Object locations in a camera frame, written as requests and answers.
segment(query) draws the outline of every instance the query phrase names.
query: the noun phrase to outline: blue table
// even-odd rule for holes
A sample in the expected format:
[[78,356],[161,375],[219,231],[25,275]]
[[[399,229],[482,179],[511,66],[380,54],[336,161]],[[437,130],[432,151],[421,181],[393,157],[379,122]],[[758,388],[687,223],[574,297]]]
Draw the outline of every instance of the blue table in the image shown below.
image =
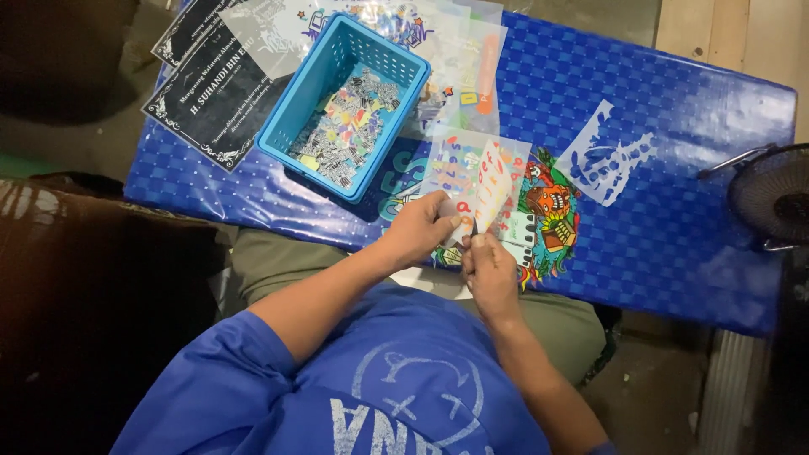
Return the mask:
[[[615,107],[598,144],[653,133],[658,149],[611,206],[562,182],[571,192],[572,245],[549,248],[541,217],[523,201],[515,228],[532,230],[534,245],[511,248],[524,284],[743,334],[772,331],[781,258],[751,251],[750,232],[731,216],[725,192],[732,171],[709,181],[695,176],[749,148],[793,142],[794,91],[523,15],[504,13],[502,23],[509,34],[497,73],[501,135],[543,147],[532,166],[552,164],[602,100]],[[367,196],[347,206],[256,149],[228,174],[147,120],[125,195],[357,250],[416,192],[429,150],[426,142],[397,140]],[[438,266],[454,260],[452,251],[434,255]]]

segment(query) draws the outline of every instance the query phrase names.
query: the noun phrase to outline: printed graffiti artwork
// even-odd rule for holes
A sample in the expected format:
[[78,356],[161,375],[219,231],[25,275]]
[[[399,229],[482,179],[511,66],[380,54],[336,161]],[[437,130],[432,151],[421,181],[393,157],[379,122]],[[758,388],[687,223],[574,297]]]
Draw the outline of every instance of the printed graffiti artwork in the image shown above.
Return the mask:
[[531,281],[566,272],[565,262],[574,255],[581,193],[553,168],[556,159],[537,147],[525,168],[517,209],[506,224],[509,234],[501,236],[504,246],[517,259],[523,289]]

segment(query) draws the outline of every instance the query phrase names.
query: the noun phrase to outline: man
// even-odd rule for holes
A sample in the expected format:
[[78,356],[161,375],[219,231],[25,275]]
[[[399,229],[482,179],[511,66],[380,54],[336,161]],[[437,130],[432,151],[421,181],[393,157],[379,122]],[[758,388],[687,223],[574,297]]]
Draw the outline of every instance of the man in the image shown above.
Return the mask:
[[[592,307],[521,301],[515,260],[490,234],[464,238],[480,319],[387,278],[459,225],[436,219],[446,199],[409,202],[352,256],[242,232],[233,262],[249,308],[177,354],[112,452],[614,453],[570,384],[604,346]],[[556,338],[553,363],[567,378],[523,311]]]

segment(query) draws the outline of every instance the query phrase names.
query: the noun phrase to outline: blue plastic basket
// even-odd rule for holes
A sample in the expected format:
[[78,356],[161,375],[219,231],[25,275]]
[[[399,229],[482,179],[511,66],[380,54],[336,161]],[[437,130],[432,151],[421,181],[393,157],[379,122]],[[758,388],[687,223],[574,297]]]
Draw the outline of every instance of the blue plastic basket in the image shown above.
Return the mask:
[[[347,189],[291,158],[287,152],[316,105],[364,67],[371,68],[382,82],[398,86],[400,105],[392,113],[383,109],[380,114],[383,128],[376,136],[374,149],[367,154],[365,165],[357,169]],[[429,75],[427,60],[385,40],[349,16],[337,13],[329,19],[281,94],[261,127],[256,143],[261,151],[281,161],[288,169],[356,204],[384,161]]]

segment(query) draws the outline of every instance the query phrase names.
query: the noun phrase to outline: floor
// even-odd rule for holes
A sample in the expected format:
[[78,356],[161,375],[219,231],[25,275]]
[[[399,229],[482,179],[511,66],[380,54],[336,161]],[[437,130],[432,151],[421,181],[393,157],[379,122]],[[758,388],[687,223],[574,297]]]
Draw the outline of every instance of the floor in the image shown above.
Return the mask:
[[[165,0],[149,1],[143,1],[126,31],[130,43],[140,43],[146,49],[171,21],[171,12],[163,9]],[[504,3],[509,11],[647,46],[654,43],[659,14],[659,1],[654,0]],[[133,88],[138,98],[129,100],[115,115],[72,127],[0,117],[0,153],[125,180],[143,123],[139,108],[151,94],[160,71],[157,62],[144,62],[143,57],[141,53],[122,59],[122,77],[113,99],[128,88]],[[622,331],[616,357],[582,393],[621,453],[689,453],[696,441],[694,413],[699,410],[707,368],[706,329],[626,313]]]

